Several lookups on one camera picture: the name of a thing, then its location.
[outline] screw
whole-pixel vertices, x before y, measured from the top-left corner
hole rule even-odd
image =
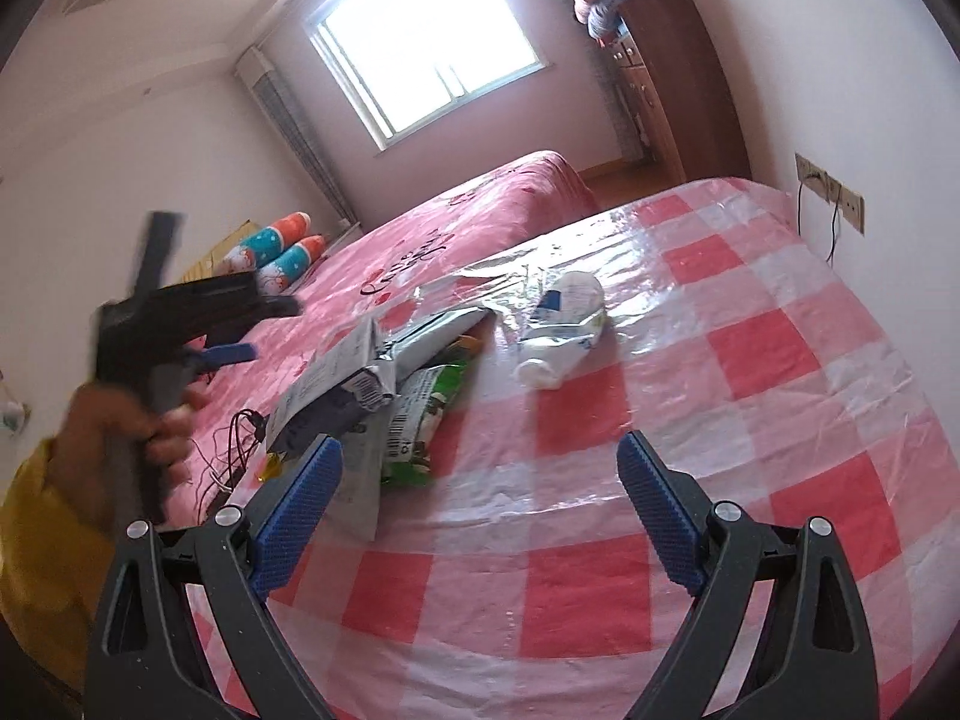
[[[240,509],[237,509],[235,506],[224,506],[222,509],[213,515],[213,521],[218,525],[223,525],[224,528],[229,528],[230,525],[236,525],[240,521]]]
[[[742,517],[743,510],[736,503],[724,501],[713,507],[713,513],[723,522],[737,522]]]
[[[141,536],[146,536],[149,530],[150,526],[142,519],[134,519],[133,522],[127,526],[127,536],[130,538],[141,538]]]
[[[829,536],[833,533],[833,526],[830,525],[829,519],[814,517],[810,520],[810,530],[817,536]]]

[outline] curtain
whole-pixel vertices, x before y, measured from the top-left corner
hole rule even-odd
[[[569,14],[573,16],[573,0],[560,0]],[[590,58],[590,64],[593,69],[593,77],[596,79],[604,97],[604,108],[613,124],[613,130],[616,132],[616,140],[620,146],[620,154],[628,162],[640,160],[643,156],[643,146],[640,143],[640,137],[637,135],[637,128],[630,119],[630,114],[624,109],[622,98],[618,93],[616,85],[616,75],[613,68],[608,64],[606,57],[602,55],[597,45],[587,36],[587,30],[584,28],[584,45],[587,55]]]
[[[251,47],[240,57],[237,74],[333,209],[342,220],[347,220],[344,228],[356,223],[357,215],[344,195],[317,132],[277,68],[263,52]]]

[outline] person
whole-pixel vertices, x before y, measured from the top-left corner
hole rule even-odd
[[[79,704],[88,639],[113,556],[107,437],[147,442],[149,461],[165,467],[172,485],[183,484],[195,412],[206,402],[203,391],[190,386],[184,405],[157,416],[124,389],[81,386],[56,437],[40,442],[21,464],[0,507],[0,709],[14,695],[30,707],[0,710],[3,717],[46,716],[40,703],[49,695],[27,685],[37,675],[48,694]],[[25,656],[8,652],[17,646]]]

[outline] power cord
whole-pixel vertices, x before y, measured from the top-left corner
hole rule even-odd
[[[830,253],[827,255],[826,263],[832,268],[833,267],[833,255],[837,251],[837,239],[840,237],[840,231],[837,229],[837,218],[840,215],[840,202],[833,206],[833,218],[830,220]]]
[[[797,190],[797,235],[801,238],[803,237],[803,232],[800,231],[800,210],[803,208],[803,187],[806,186],[806,182],[811,178],[819,178],[824,187],[829,189],[827,182],[823,180],[823,177],[818,172],[811,172],[800,180],[800,188]],[[837,241],[840,237],[840,231],[837,229],[837,218],[839,215],[840,203],[838,201],[834,203],[833,217],[830,220],[830,253],[827,255],[826,262],[831,268],[833,267],[833,255],[836,254],[837,251]]]
[[[245,429],[243,434],[241,434],[241,426]],[[227,431],[227,453],[225,458],[217,452],[217,434],[222,433],[224,430]],[[217,430],[213,432],[213,461],[220,461],[226,464],[226,467],[219,472],[215,469],[213,463],[206,459],[203,451],[200,450],[200,447],[194,442],[212,479],[210,484],[203,489],[202,493],[200,493],[198,486],[198,493],[194,496],[198,525],[200,524],[200,519],[204,511],[209,515],[212,509],[219,508],[219,505],[226,501],[229,495],[233,493],[237,483],[243,479],[243,475],[247,471],[248,460],[253,456],[256,447],[261,445],[266,437],[267,418],[264,415],[261,415],[261,413],[253,409],[241,409],[237,413],[234,413],[227,426],[217,428]],[[236,469],[234,469],[234,454],[236,455]],[[203,474],[200,474],[200,480],[203,480]],[[214,487],[218,488],[217,493],[205,507],[203,504],[205,504],[206,497]]]

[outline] ceiling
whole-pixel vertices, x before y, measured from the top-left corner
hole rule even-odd
[[[223,73],[289,0],[46,0],[0,71],[0,172],[142,95]]]

